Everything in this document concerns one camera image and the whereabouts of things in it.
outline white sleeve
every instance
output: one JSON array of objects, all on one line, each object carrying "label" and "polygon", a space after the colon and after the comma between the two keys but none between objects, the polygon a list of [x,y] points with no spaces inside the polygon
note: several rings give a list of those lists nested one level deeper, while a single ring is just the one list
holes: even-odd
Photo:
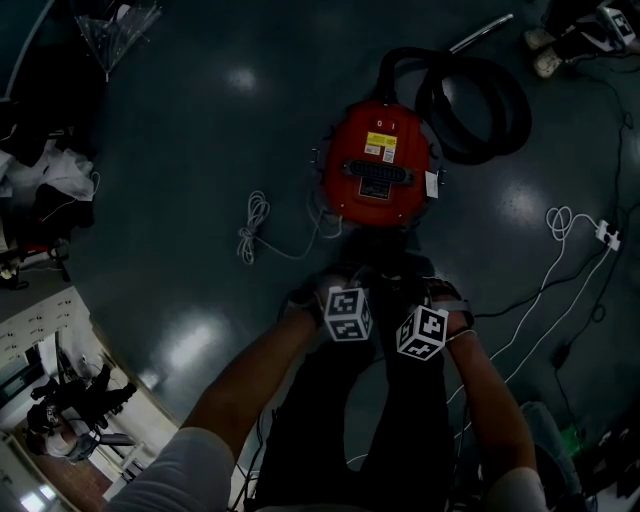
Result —
[{"label": "white sleeve", "polygon": [[201,428],[179,430],[158,458],[107,505],[106,512],[223,512],[234,458]]},{"label": "white sleeve", "polygon": [[517,468],[503,475],[487,493],[485,512],[547,512],[540,476],[531,468]]}]

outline fiducial marker cube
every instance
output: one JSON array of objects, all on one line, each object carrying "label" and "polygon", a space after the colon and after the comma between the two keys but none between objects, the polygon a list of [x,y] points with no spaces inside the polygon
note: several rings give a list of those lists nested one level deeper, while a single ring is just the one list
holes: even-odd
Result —
[{"label": "fiducial marker cube", "polygon": [[398,352],[426,361],[444,348],[449,312],[418,306],[396,331]]},{"label": "fiducial marker cube", "polygon": [[369,339],[373,322],[364,290],[330,288],[324,322],[334,341]]}]

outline power strip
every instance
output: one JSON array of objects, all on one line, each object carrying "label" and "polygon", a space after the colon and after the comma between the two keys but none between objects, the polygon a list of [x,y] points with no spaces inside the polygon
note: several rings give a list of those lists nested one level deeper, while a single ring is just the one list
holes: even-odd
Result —
[{"label": "power strip", "polygon": [[596,238],[614,251],[620,249],[620,232],[614,231],[606,220],[601,220],[596,228]]}]

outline metal pole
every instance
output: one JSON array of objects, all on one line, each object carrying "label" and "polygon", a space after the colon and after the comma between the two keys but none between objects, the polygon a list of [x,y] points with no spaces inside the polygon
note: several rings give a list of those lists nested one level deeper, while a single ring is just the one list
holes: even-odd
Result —
[{"label": "metal pole", "polygon": [[504,25],[508,21],[511,21],[512,19],[513,19],[513,14],[509,13],[505,16],[502,16],[501,18],[498,18],[495,21],[492,21],[488,25],[485,25],[484,27],[482,27],[480,30],[476,30],[473,34],[465,37],[459,43],[454,44],[451,48],[449,48],[449,53],[451,54],[460,53],[465,48],[471,46],[472,44],[475,44],[484,36],[499,29],[500,27],[502,27],[502,25]]}]

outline shoe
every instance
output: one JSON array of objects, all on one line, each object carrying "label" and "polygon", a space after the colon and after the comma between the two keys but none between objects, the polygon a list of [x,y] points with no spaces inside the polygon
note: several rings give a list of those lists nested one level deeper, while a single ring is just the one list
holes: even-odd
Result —
[{"label": "shoe", "polygon": [[138,391],[138,388],[135,386],[135,384],[132,384],[131,382],[127,383],[127,385],[122,389],[127,392],[129,398],[131,398],[135,394],[135,392]]},{"label": "shoe", "polygon": [[563,62],[553,47],[550,46],[533,61],[533,69],[535,69],[540,78],[550,78]]},{"label": "shoe", "polygon": [[322,272],[308,277],[300,288],[288,293],[284,298],[278,312],[278,320],[282,319],[291,309],[309,308],[318,301],[321,302],[320,305],[323,308],[329,288],[332,286],[340,286],[341,288],[359,286],[361,283],[356,281],[354,277],[361,274],[362,268],[363,266],[357,263],[334,263]]},{"label": "shoe", "polygon": [[524,34],[522,34],[522,38],[524,39],[524,42],[529,50],[531,50],[532,52],[535,52],[540,48],[544,48],[545,46],[549,46],[556,40],[555,37],[553,37],[543,28],[527,30]]}]

